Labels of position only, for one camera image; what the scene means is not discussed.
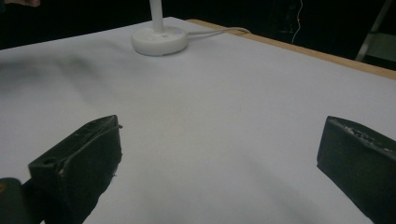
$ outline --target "wire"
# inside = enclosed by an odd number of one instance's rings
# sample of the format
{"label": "wire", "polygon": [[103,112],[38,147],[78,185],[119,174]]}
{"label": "wire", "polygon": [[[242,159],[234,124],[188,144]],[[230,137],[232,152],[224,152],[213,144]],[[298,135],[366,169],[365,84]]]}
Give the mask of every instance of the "wire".
{"label": "wire", "polygon": [[297,13],[298,29],[297,29],[296,33],[294,33],[293,39],[291,40],[291,44],[294,44],[294,39],[297,36],[298,32],[301,30],[300,13],[301,13],[301,10],[303,9],[303,6],[304,6],[303,0],[300,0],[300,3],[301,3],[301,6],[300,6],[300,9],[298,10],[298,13]]}
{"label": "wire", "polygon": [[248,34],[251,34],[251,32],[245,28],[241,27],[229,27],[229,28],[223,28],[223,29],[218,29],[218,30],[211,30],[211,31],[194,31],[194,32],[188,32],[187,35],[211,35],[211,34],[216,34],[216,33],[224,33],[226,31],[230,30],[237,30],[237,31],[242,31]]}

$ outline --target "dark background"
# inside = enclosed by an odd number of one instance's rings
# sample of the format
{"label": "dark background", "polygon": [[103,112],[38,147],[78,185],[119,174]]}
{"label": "dark background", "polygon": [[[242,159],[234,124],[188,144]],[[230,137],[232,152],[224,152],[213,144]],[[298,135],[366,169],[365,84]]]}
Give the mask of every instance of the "dark background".
{"label": "dark background", "polygon": [[[294,44],[355,59],[385,0],[303,0]],[[163,0],[163,15],[241,26],[291,42],[300,0]],[[393,3],[380,30],[396,35]],[[7,5],[0,49],[83,35],[150,20],[149,0],[42,0],[37,8]]]}

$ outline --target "round white base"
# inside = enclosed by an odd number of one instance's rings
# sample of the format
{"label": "round white base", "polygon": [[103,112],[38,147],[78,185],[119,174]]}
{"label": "round white base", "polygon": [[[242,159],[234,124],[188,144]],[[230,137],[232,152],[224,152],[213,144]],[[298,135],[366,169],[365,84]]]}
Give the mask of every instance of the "round white base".
{"label": "round white base", "polygon": [[181,51],[186,48],[187,42],[187,32],[171,26],[165,26],[160,34],[155,33],[152,28],[144,28],[132,34],[134,50],[148,56]]}

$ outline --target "white table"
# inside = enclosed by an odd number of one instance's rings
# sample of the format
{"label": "white table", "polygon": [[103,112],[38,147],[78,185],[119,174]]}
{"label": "white table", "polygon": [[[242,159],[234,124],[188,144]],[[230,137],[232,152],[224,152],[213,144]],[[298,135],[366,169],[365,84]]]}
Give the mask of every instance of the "white table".
{"label": "white table", "polygon": [[86,224],[371,223],[316,156],[329,115],[395,139],[396,80],[229,34],[146,57],[148,25],[0,51],[0,177],[116,114],[122,161]]}

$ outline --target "cable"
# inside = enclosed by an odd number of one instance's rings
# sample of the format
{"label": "cable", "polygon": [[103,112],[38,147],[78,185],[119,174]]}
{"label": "cable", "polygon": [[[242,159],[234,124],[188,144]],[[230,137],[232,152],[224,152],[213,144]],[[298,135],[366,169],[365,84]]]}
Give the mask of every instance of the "cable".
{"label": "cable", "polygon": [[291,44],[294,44],[294,38],[297,36],[298,32],[299,32],[300,29],[301,29],[301,24],[300,24],[300,13],[301,13],[301,10],[303,9],[303,6],[304,6],[304,5],[303,5],[303,0],[300,0],[300,3],[301,3],[301,6],[300,6],[300,9],[298,10],[298,13],[297,13],[298,29],[297,29],[296,33],[294,33],[293,39],[291,40]]}
{"label": "cable", "polygon": [[241,27],[229,27],[229,28],[223,28],[223,29],[218,29],[218,30],[211,30],[211,31],[194,31],[194,32],[188,32],[187,35],[211,35],[211,34],[216,34],[216,33],[224,33],[226,31],[230,30],[237,30],[237,31],[242,31],[248,34],[251,34],[251,32],[245,28]]}

